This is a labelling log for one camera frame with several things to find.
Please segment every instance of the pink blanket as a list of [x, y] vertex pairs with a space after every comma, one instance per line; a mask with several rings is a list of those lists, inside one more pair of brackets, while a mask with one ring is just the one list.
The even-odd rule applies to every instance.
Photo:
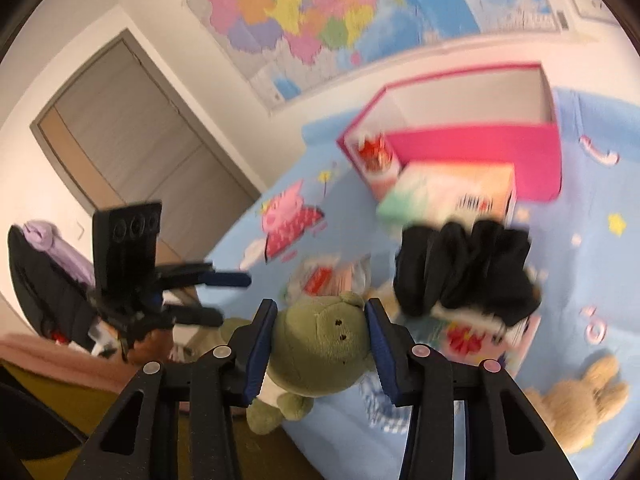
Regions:
[[119, 394], [135, 366], [94, 357], [32, 335], [0, 338], [0, 359], [43, 377]]

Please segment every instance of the camera lens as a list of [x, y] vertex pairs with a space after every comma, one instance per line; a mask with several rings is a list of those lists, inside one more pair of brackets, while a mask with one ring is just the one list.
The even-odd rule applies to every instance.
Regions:
[[133, 238], [134, 240], [136, 238], [140, 238], [142, 236], [142, 233], [145, 231], [145, 217], [143, 217], [142, 215], [134, 216], [129, 227], [131, 238]]
[[120, 243], [127, 235], [127, 223], [121, 218], [113, 228], [113, 241]]
[[146, 225], [148, 226], [149, 231], [155, 233], [158, 230], [159, 224], [160, 216], [158, 215], [158, 213], [151, 213], [146, 221]]

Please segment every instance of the gift box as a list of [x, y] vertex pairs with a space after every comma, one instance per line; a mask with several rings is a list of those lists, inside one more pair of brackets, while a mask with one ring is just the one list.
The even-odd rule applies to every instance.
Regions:
[[518, 195], [548, 202], [561, 184], [552, 93], [540, 63], [423, 75], [383, 87], [338, 138], [377, 198], [410, 162], [512, 164]]
[[377, 210], [391, 229], [425, 224], [440, 229], [455, 221], [469, 231], [478, 219], [510, 222], [515, 203], [511, 164], [412, 162]]

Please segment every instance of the world map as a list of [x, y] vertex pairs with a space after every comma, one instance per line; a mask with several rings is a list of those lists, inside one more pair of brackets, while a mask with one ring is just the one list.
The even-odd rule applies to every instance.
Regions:
[[188, 0], [267, 108], [420, 46], [557, 32], [547, 0]]

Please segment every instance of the stuffed animal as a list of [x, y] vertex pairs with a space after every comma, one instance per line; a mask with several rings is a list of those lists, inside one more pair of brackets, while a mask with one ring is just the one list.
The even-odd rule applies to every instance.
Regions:
[[590, 446], [598, 425], [626, 404], [629, 385], [611, 384], [619, 368], [609, 355], [591, 365], [581, 380], [556, 383], [544, 397], [532, 388], [524, 391], [566, 454]]
[[[267, 373], [257, 399], [246, 410], [254, 433], [267, 434], [283, 420], [301, 420], [314, 398], [346, 390], [368, 370], [370, 353], [364, 301], [352, 292], [339, 297], [304, 297], [278, 313]], [[228, 342], [249, 321], [227, 319], [220, 329]]]

